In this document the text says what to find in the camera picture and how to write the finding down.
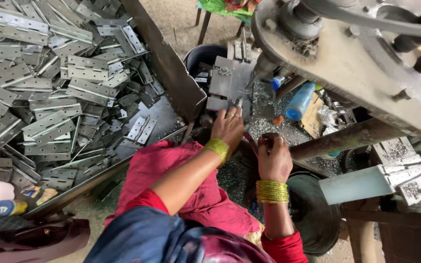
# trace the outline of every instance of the metal rod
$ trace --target metal rod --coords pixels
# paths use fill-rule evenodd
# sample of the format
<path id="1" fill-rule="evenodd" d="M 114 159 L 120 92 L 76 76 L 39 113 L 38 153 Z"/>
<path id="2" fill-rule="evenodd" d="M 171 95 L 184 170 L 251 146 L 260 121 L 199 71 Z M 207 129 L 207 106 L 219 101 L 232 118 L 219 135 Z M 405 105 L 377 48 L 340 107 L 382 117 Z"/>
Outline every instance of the metal rod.
<path id="1" fill-rule="evenodd" d="M 403 136 L 407 134 L 377 119 L 370 119 L 294 146 L 290 148 L 290 154 L 292 159 L 300 161 Z"/>

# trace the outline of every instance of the blue bottle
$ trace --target blue bottle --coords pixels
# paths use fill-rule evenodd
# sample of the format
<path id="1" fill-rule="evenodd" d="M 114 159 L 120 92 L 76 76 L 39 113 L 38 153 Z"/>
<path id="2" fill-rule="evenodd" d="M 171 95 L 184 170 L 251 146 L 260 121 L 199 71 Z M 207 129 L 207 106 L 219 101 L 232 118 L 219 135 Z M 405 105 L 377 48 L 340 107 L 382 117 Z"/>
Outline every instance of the blue bottle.
<path id="1" fill-rule="evenodd" d="M 305 111 L 310 104 L 313 92 L 316 89 L 314 82 L 307 82 L 301 86 L 300 90 L 285 108 L 285 116 L 291 120 L 299 121 L 303 118 Z"/>

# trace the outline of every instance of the fabric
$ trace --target fabric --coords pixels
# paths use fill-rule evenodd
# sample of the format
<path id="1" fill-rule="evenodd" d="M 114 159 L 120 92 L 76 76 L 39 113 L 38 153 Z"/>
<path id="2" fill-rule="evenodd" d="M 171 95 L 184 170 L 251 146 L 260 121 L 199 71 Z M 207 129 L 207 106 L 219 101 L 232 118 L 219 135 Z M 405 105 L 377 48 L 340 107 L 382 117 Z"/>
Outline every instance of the fabric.
<path id="1" fill-rule="evenodd" d="M 225 10 L 227 5 L 224 0 L 198 0 L 197 7 L 214 14 L 234 16 L 251 26 L 251 16 L 253 15 L 253 12 L 248 12 L 246 7 L 228 13 L 227 10 Z"/>
<path id="2" fill-rule="evenodd" d="M 129 202 L 161 179 L 169 170 L 184 164 L 202 149 L 202 145 L 197 142 L 185 143 L 175 148 L 173 145 L 171 141 L 161 141 L 143 147 L 134 154 L 115 214 L 106 219 L 105 225 L 126 212 L 130 207 Z M 217 169 L 204 180 L 178 211 L 178 215 L 238 236 L 257 232 L 258 222 L 246 209 L 230 201 L 227 193 L 219 187 L 216 174 Z"/>
<path id="3" fill-rule="evenodd" d="M 197 263 L 274 260 L 242 237 L 184 220 L 148 206 L 116 218 L 100 235 L 85 263 Z"/>
<path id="4" fill-rule="evenodd" d="M 277 263 L 308 263 L 306 255 L 303 254 L 303 244 L 298 230 L 288 237 L 272 240 L 262 233 L 261 243 L 264 251 L 272 256 Z"/>
<path id="5" fill-rule="evenodd" d="M 136 197 L 133 201 L 128 203 L 128 207 L 133 209 L 138 206 L 150 206 L 158 209 L 162 212 L 168 214 L 168 210 L 163 204 L 162 200 L 156 193 L 151 189 L 146 189 L 142 192 L 138 197 Z M 220 236 L 205 236 L 203 237 L 205 250 L 208 254 L 215 254 L 217 255 L 219 260 L 223 260 L 225 262 L 232 262 L 233 259 L 236 257 L 243 262 L 250 262 L 248 260 L 247 254 L 226 254 L 222 253 L 223 251 L 229 252 L 236 242 L 239 240 L 233 240 L 233 242 L 228 242 L 228 237 L 221 238 Z M 298 231 L 295 234 L 285 237 L 285 238 L 276 238 L 276 239 L 268 239 L 266 235 L 263 233 L 262 238 L 262 247 L 264 251 L 266 251 L 272 259 L 274 259 L 277 263 L 307 263 L 308 260 L 303 254 L 303 244 L 301 241 L 300 233 Z M 239 244 L 239 247 L 246 246 L 245 244 Z M 249 251 L 252 252 L 252 249 L 243 249 L 245 253 Z"/>

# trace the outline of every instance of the green bangle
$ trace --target green bangle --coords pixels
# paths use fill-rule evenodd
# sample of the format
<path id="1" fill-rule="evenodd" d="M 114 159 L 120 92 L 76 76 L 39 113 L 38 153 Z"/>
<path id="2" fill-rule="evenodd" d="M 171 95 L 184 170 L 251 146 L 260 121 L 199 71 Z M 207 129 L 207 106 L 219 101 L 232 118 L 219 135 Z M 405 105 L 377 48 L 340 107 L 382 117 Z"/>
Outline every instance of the green bangle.
<path id="1" fill-rule="evenodd" d="M 222 164 L 225 163 L 230 154 L 230 146 L 220 139 L 210 139 L 204 146 L 204 149 L 215 152 L 222 159 Z"/>

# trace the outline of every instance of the bolt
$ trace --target bolt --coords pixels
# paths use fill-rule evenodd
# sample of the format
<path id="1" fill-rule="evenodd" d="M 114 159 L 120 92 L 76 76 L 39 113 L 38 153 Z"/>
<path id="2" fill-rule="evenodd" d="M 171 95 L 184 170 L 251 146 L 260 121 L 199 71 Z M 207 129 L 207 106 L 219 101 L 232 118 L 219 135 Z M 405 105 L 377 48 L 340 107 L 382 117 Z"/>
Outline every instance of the bolt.
<path id="1" fill-rule="evenodd" d="M 395 101 L 395 102 L 400 101 L 402 99 L 409 100 L 411 98 L 412 97 L 410 96 L 410 92 L 406 88 L 404 88 L 403 90 L 401 90 L 401 92 L 392 96 L 392 100 Z"/>
<path id="2" fill-rule="evenodd" d="M 345 30 L 345 34 L 349 37 L 349 38 L 357 38 L 360 35 L 360 28 L 357 25 L 352 25 L 349 26 L 346 30 Z"/>
<path id="3" fill-rule="evenodd" d="M 274 32 L 277 28 L 277 24 L 272 19 L 267 19 L 264 28 L 269 32 Z"/>

